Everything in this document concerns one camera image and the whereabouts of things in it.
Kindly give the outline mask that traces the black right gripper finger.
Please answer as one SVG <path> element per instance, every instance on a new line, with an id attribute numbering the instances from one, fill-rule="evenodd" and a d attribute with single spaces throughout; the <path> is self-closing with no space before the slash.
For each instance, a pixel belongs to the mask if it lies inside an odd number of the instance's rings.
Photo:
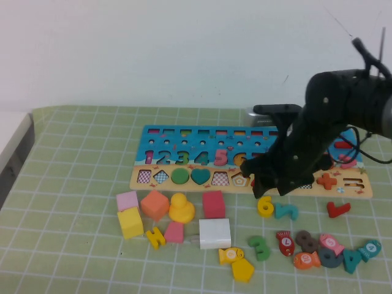
<path id="1" fill-rule="evenodd" d="M 255 173 L 254 185 L 252 188 L 254 197 L 256 199 L 264 196 L 266 192 L 276 188 L 276 174 L 275 173 Z"/>
<path id="2" fill-rule="evenodd" d="M 310 171 L 294 171 L 293 173 L 276 172 L 276 189 L 280 196 L 314 182 L 314 175 Z"/>

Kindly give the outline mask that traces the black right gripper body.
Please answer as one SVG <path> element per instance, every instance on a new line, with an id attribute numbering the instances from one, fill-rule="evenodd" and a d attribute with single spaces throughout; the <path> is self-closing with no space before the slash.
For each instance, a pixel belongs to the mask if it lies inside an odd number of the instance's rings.
<path id="1" fill-rule="evenodd" d="M 346 128 L 346 123 L 319 123 L 303 115 L 272 115 L 279 135 L 264 155 L 240 166 L 244 176 L 301 178 L 310 175 L 327 147 Z"/>

